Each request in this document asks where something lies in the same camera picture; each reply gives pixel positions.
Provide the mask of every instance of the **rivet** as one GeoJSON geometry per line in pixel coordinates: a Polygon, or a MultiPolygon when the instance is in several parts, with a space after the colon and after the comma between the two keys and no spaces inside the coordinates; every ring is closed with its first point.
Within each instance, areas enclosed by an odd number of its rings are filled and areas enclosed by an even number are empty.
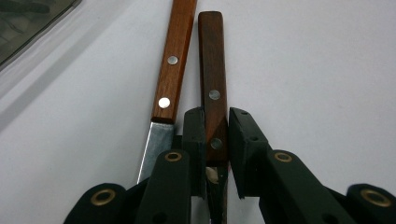
{"type": "Polygon", "coordinates": [[[171,101],[166,97],[163,97],[160,99],[160,101],[158,101],[158,105],[160,106],[160,108],[166,108],[170,104],[171,104],[171,101]]]}
{"type": "Polygon", "coordinates": [[[212,138],[210,141],[210,146],[215,150],[219,150],[222,148],[222,142],[218,138],[212,138]]]}
{"type": "Polygon", "coordinates": [[[170,56],[170,57],[168,58],[168,63],[169,63],[169,64],[174,65],[174,64],[177,64],[177,62],[178,62],[178,58],[177,58],[176,56],[170,56]]]}
{"type": "Polygon", "coordinates": [[[220,93],[216,90],[210,91],[209,98],[212,100],[218,100],[220,98],[220,93]]]}

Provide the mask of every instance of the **metal rivet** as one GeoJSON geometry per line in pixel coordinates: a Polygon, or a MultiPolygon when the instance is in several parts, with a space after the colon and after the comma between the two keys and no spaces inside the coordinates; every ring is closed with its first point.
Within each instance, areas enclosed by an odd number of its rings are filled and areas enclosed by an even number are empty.
{"type": "Polygon", "coordinates": [[[168,58],[168,63],[169,63],[169,64],[174,65],[174,64],[177,64],[177,62],[178,62],[178,58],[177,58],[176,56],[170,56],[170,57],[168,58]]]}
{"type": "Polygon", "coordinates": [[[380,207],[389,207],[392,205],[392,202],[389,198],[385,197],[383,194],[372,190],[372,189],[363,189],[361,190],[361,197],[369,203],[375,204],[380,207]]]}
{"type": "Polygon", "coordinates": [[[210,91],[209,98],[212,100],[218,100],[220,98],[220,93],[216,90],[210,91]]]}
{"type": "Polygon", "coordinates": [[[222,148],[222,142],[218,138],[212,138],[210,141],[210,146],[212,146],[212,148],[215,150],[219,150],[222,148]]]}
{"type": "Polygon", "coordinates": [[[168,154],[165,155],[165,159],[167,161],[180,161],[181,154],[178,152],[169,152],[168,154]]]}
{"type": "Polygon", "coordinates": [[[283,162],[290,162],[292,161],[292,158],[290,155],[284,153],[284,152],[277,152],[275,154],[275,159],[279,160],[279,161],[283,161],[283,162]]]}
{"type": "Polygon", "coordinates": [[[102,206],[113,201],[115,197],[116,191],[114,191],[113,189],[102,189],[93,194],[93,196],[91,197],[91,203],[96,206],[102,206]],[[105,194],[107,197],[105,197],[104,199],[100,199],[99,196],[101,194],[105,194]]]}
{"type": "Polygon", "coordinates": [[[160,108],[166,108],[170,104],[171,104],[171,101],[166,97],[163,97],[160,99],[160,101],[158,101],[158,105],[160,106],[160,108]]]}

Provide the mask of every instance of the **clamp jaw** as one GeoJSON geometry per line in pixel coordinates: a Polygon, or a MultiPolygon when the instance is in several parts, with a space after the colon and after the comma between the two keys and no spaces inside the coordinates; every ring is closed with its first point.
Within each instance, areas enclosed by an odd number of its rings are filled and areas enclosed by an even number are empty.
{"type": "MultiPolygon", "coordinates": [[[[231,108],[230,161],[240,198],[260,197],[265,223],[396,223],[396,198],[367,184],[346,196],[320,184],[294,154],[272,150],[247,111],[231,108]]],[[[183,136],[162,153],[150,178],[131,189],[89,189],[65,223],[190,223],[191,196],[205,197],[204,111],[185,114],[183,136]]]]}

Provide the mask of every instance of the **steel blade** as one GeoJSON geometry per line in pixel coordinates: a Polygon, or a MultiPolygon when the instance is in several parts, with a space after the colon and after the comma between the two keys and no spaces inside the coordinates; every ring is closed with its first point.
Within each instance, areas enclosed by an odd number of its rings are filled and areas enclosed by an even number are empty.
{"type": "Polygon", "coordinates": [[[165,150],[171,149],[174,133],[175,127],[173,124],[151,122],[137,183],[150,177],[158,155],[165,150]]]}

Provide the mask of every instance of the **white table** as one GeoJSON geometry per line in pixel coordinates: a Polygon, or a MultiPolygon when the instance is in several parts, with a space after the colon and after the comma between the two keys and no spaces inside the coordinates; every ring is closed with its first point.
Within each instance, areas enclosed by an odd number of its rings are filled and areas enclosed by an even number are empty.
{"type": "MultiPolygon", "coordinates": [[[[83,0],[0,72],[0,223],[62,223],[101,183],[133,186],[171,0],[83,0]]],[[[345,193],[396,194],[396,3],[208,1],[224,18],[229,106],[345,193]]],[[[200,105],[195,21],[178,113],[200,105]]],[[[229,223],[260,223],[229,186],[229,223]]],[[[192,223],[206,223],[193,199],[192,223]]]]}

